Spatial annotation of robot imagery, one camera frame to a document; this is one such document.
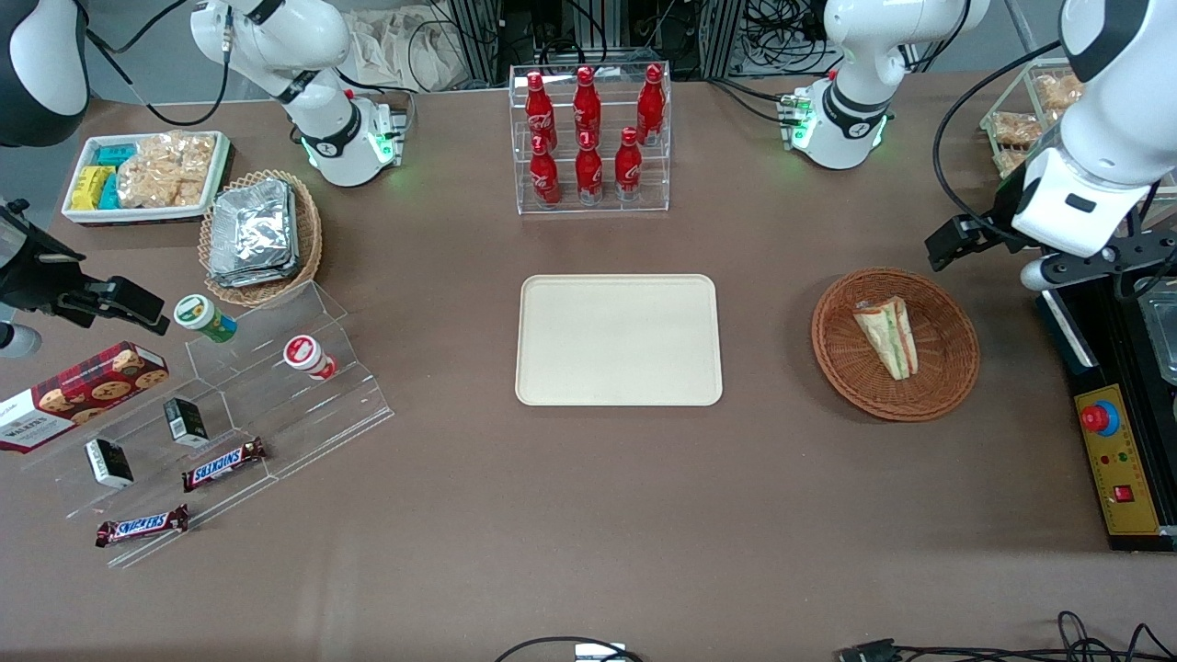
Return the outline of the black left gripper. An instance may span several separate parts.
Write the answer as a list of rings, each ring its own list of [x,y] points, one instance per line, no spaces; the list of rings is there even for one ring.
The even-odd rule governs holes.
[[[930,269],[936,273],[949,269],[966,253],[966,244],[977,244],[977,252],[1003,246],[1010,253],[1017,253],[1029,247],[1029,238],[1012,226],[1024,193],[1024,180],[1025,177],[1005,177],[1000,181],[992,204],[983,216],[988,226],[983,227],[972,216],[958,214],[951,218],[952,232],[929,236],[924,247]]]

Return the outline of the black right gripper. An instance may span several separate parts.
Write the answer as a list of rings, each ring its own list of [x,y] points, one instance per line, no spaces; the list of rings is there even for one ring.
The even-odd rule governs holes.
[[[91,278],[81,269],[86,256],[27,221],[26,208],[26,200],[1,205],[4,305],[25,313],[55,315],[79,327],[91,327],[99,311],[101,317],[129,322],[151,335],[166,335],[171,320],[161,298],[122,276],[100,282],[99,293],[88,291]]]

